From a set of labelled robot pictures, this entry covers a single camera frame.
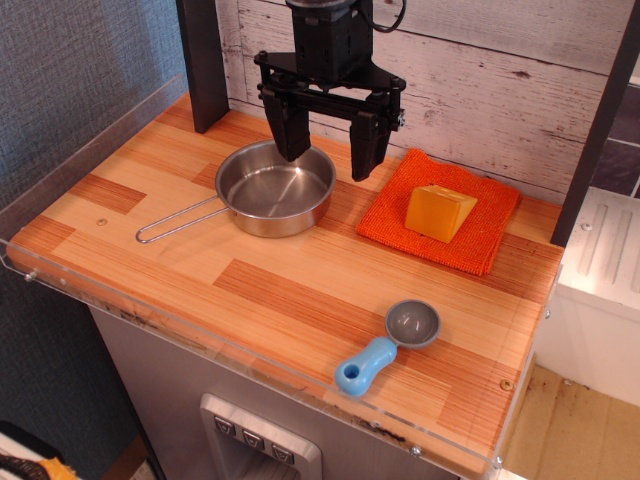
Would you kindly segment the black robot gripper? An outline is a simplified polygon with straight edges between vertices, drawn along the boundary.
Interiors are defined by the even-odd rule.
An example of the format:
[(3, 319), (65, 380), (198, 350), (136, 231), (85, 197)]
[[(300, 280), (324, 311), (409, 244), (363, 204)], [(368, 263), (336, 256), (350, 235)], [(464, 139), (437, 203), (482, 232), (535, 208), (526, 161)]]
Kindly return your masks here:
[(389, 131), (404, 123), (406, 82), (373, 62), (374, 34), (404, 20), (379, 24), (371, 9), (293, 9), (294, 50), (260, 51), (259, 98), (280, 155), (295, 161), (310, 147), (309, 114), (351, 120), (352, 179), (366, 180), (385, 158)]

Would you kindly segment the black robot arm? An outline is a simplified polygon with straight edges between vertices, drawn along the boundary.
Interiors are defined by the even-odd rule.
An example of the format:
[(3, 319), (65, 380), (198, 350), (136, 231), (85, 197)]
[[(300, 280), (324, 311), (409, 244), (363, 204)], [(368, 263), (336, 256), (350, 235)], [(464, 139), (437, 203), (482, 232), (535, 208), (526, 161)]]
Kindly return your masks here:
[(259, 52), (258, 86), (279, 153), (298, 159), (311, 146), (309, 115), (350, 121), (352, 178), (367, 179), (404, 123), (404, 79), (374, 64), (373, 39), (386, 27), (370, 1), (290, 1), (295, 50)]

